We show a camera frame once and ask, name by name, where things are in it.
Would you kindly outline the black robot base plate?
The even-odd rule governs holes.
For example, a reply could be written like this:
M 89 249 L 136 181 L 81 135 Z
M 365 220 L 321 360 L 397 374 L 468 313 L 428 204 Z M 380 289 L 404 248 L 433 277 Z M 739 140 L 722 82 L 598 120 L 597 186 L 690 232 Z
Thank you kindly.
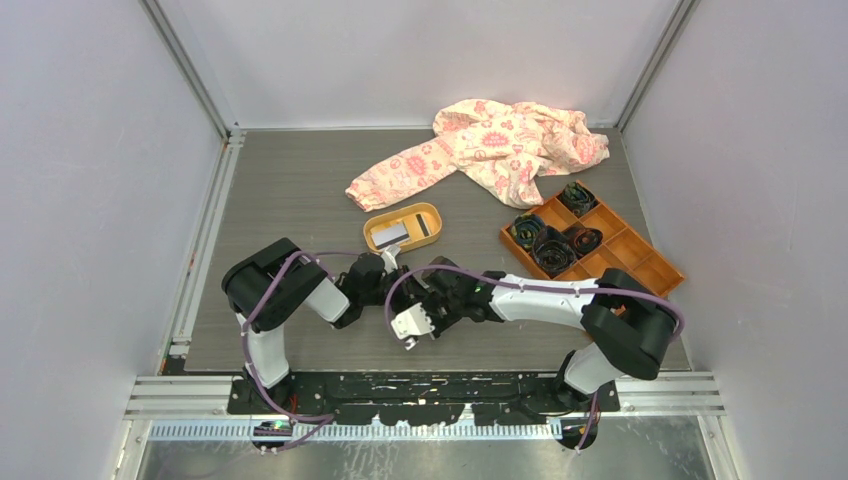
M 451 425 L 470 412 L 476 426 L 542 424 L 582 415 L 566 402 L 553 372 L 295 372 L 271 397 L 303 416 L 333 416 L 338 425 Z

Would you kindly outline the yellow oval tray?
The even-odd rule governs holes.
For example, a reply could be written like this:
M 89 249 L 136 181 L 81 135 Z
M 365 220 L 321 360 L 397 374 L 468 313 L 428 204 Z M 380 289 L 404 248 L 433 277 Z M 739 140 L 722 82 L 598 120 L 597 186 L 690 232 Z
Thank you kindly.
M 421 214 L 425 218 L 430 230 L 429 237 L 422 235 L 415 218 L 417 214 Z M 363 226 L 363 236 L 368 248 L 375 253 L 381 252 L 383 249 L 377 250 L 374 247 L 370 233 L 401 222 L 405 224 L 410 235 L 409 240 L 398 245 L 401 252 L 408 252 L 434 243 L 439 239 L 443 227 L 440 213 L 434 205 L 426 202 L 412 204 L 388 213 L 379 214 L 367 220 Z

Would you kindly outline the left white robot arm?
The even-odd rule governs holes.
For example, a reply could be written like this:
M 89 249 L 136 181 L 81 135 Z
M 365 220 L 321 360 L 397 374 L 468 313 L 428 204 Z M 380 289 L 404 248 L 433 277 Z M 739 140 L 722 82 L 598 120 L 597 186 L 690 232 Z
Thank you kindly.
M 292 410 L 284 340 L 291 315 L 305 306 L 335 329 L 351 325 L 365 308 L 385 304 L 400 252 L 391 245 L 357 254 L 348 271 L 334 277 L 317 255 L 283 238 L 226 272 L 221 289 L 241 328 L 244 371 L 257 405 L 269 413 Z

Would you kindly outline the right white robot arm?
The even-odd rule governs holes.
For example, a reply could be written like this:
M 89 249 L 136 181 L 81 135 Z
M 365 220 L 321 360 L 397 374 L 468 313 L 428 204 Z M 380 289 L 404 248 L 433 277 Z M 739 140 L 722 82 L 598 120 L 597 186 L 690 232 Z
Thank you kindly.
M 390 305 L 385 316 L 407 349 L 463 319 L 537 321 L 583 331 L 589 345 L 568 353 L 552 381 L 555 409 L 563 412 L 596 411 L 601 388 L 623 376 L 656 379 L 684 327 L 675 305 L 616 268 L 586 280 L 538 280 L 476 273 L 440 258 L 402 274 L 386 299 L 393 302 L 400 294 L 410 305 Z

